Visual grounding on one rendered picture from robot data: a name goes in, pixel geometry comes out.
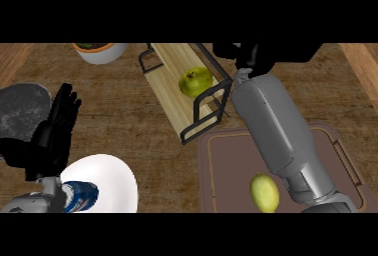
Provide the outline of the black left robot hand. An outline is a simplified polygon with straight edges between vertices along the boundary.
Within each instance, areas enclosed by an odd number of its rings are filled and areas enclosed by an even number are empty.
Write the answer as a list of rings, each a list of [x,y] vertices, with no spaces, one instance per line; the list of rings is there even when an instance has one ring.
[[[24,169],[26,181],[57,177],[66,168],[79,106],[80,100],[72,91],[72,85],[63,83],[48,117],[39,122],[30,141],[0,138],[0,155],[10,167]]]

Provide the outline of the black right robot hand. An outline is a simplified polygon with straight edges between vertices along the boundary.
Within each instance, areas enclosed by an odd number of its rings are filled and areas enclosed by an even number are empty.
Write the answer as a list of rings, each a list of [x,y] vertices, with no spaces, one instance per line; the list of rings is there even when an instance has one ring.
[[[249,69],[249,78],[267,74],[274,65],[272,57],[261,43],[216,42],[212,44],[212,53],[216,57],[233,60],[237,70]]]

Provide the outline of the green pear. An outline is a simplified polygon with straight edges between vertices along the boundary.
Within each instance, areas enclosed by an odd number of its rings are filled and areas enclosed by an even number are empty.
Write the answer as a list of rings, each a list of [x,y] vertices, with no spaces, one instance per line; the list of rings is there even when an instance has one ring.
[[[193,67],[182,73],[178,88],[187,97],[196,98],[210,86],[212,74],[206,67]]]

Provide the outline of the brown tray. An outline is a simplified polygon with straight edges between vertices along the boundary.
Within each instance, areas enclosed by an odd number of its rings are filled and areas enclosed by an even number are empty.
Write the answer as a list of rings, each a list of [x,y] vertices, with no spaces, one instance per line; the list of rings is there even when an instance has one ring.
[[[378,213],[378,200],[358,173],[334,129],[323,122],[308,124],[315,152],[336,186],[360,213]],[[280,195],[277,213],[299,213],[306,206],[295,203],[281,180],[268,173],[246,128],[212,130],[197,139],[197,175],[200,211],[206,213],[258,213],[249,195],[255,173],[267,174]]]

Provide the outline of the dark grey round pan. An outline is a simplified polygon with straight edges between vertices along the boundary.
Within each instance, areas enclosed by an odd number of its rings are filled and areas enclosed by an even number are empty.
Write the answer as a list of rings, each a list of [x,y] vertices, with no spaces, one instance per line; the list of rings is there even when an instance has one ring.
[[[18,83],[0,89],[0,138],[29,141],[49,107],[49,92],[41,85]]]

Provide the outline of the white plate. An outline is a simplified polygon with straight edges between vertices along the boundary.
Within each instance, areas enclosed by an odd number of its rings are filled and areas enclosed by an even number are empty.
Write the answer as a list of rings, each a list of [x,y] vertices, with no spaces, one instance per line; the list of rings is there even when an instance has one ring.
[[[95,185],[98,196],[85,213],[135,213],[138,192],[128,165],[112,155],[95,154],[76,160],[60,173],[61,182]]]

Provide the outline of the blue can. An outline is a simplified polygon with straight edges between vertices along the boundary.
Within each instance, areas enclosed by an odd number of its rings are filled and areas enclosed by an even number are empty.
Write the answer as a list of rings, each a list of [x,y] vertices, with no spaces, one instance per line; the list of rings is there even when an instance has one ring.
[[[98,189],[91,182],[67,181],[61,185],[66,194],[64,212],[88,210],[97,201]]]

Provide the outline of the white pot orange rim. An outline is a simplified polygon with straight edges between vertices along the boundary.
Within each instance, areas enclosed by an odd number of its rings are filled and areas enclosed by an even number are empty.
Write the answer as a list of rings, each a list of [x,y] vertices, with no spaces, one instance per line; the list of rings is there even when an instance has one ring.
[[[94,49],[83,49],[76,44],[72,44],[72,46],[82,60],[94,65],[107,64],[114,61],[126,49],[125,43],[107,43]]]

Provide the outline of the yellow lemon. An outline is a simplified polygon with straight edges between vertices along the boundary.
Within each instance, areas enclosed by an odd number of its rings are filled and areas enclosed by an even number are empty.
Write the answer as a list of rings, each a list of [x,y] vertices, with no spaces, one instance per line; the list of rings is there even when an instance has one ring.
[[[249,192],[253,204],[262,213],[272,213],[278,206],[278,190],[272,179],[256,173],[250,179]]]

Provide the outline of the wooden tiered shelf black frame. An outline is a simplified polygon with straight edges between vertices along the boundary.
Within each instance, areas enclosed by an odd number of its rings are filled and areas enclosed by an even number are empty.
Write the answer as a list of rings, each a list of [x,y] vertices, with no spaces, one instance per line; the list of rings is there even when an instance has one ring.
[[[202,43],[194,43],[207,68],[213,68],[221,79],[212,79],[210,88],[196,97],[187,97],[178,89],[178,80],[193,67],[205,67],[187,43],[147,43],[147,50],[138,55],[143,75],[165,111],[179,142],[185,145],[215,125],[219,124],[231,78],[221,68]]]

